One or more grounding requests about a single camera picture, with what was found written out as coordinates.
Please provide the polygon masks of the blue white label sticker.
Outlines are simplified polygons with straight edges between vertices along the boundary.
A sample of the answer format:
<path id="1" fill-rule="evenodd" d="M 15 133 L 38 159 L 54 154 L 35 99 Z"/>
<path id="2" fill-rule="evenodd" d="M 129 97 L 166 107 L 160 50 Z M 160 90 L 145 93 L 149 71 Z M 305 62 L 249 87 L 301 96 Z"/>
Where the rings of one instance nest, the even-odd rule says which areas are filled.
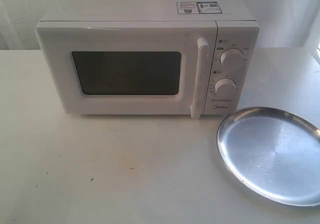
<path id="1" fill-rule="evenodd" d="M 187 1 L 177 2 L 177 13 L 179 15 L 206 15 L 222 14 L 222 10 L 217 1 Z"/>

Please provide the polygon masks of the white microwave oven body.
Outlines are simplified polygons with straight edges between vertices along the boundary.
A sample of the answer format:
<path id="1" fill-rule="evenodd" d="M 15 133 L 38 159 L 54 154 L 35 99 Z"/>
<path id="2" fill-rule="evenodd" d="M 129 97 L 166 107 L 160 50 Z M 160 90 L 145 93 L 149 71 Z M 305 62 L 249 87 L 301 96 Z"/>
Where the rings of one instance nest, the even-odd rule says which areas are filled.
<path id="1" fill-rule="evenodd" d="M 217 35 L 202 115 L 227 115 L 235 112 L 259 33 L 257 21 L 240 1 L 211 1 L 218 2 L 222 14 L 178 14 L 177 2 L 92 0 L 84 4 L 79 0 L 68 0 L 63 6 L 47 13 L 40 22 L 215 22 Z M 228 49 L 242 52 L 245 59 L 242 68 L 223 69 L 220 57 Z M 219 96 L 215 92 L 216 82 L 225 78 L 235 82 L 236 93 L 233 96 Z"/>

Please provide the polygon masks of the white control knob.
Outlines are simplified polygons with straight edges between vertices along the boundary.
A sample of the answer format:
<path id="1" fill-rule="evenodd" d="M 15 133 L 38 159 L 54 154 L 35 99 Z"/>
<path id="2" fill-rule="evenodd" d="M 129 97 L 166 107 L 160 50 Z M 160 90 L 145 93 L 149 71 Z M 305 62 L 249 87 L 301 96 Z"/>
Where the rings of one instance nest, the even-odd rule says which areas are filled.
<path id="1" fill-rule="evenodd" d="M 230 78 L 223 78 L 214 85 L 215 93 L 221 97 L 232 97 L 237 92 L 235 82 Z"/>
<path id="2" fill-rule="evenodd" d="M 246 61 L 243 53 L 239 49 L 230 48 L 221 54 L 220 63 L 224 70 L 233 71 L 241 69 Z"/>

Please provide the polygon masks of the white microwave door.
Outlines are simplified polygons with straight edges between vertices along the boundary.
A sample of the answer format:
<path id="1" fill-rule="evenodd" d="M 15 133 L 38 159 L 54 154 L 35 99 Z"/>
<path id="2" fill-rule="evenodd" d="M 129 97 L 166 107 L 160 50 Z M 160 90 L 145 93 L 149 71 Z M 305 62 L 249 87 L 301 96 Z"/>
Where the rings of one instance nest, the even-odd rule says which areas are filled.
<path id="1" fill-rule="evenodd" d="M 68 114 L 205 111 L 213 21 L 42 21 L 35 32 Z"/>

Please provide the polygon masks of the lower white control knob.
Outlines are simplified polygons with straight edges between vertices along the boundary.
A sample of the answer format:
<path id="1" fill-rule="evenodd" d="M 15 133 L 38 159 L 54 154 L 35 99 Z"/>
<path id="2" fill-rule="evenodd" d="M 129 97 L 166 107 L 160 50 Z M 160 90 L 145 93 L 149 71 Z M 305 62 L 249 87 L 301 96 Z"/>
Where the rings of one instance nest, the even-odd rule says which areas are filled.
<path id="1" fill-rule="evenodd" d="M 215 93 L 221 97 L 232 97 L 237 92 L 235 82 L 230 78 L 223 78 L 214 85 Z"/>

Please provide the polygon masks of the round silver metal tray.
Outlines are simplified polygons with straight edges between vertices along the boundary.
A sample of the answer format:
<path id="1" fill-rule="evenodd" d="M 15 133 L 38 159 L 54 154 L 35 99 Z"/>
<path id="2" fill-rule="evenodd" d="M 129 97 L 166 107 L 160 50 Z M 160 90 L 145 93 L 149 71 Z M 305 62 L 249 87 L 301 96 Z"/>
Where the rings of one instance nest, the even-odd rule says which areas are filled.
<path id="1" fill-rule="evenodd" d="M 320 130 L 308 120 L 248 107 L 223 119 L 216 143 L 226 168 L 255 193 L 289 206 L 320 204 Z"/>

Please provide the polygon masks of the upper white control knob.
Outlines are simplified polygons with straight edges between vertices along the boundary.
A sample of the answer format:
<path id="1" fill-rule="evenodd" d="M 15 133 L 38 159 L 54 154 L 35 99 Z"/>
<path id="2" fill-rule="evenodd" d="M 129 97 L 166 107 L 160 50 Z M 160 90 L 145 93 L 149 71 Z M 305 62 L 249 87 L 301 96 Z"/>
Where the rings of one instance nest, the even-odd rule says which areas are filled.
<path id="1" fill-rule="evenodd" d="M 221 54 L 220 63 L 224 70 L 233 71 L 241 69 L 246 61 L 243 53 L 239 49 L 230 48 Z"/>

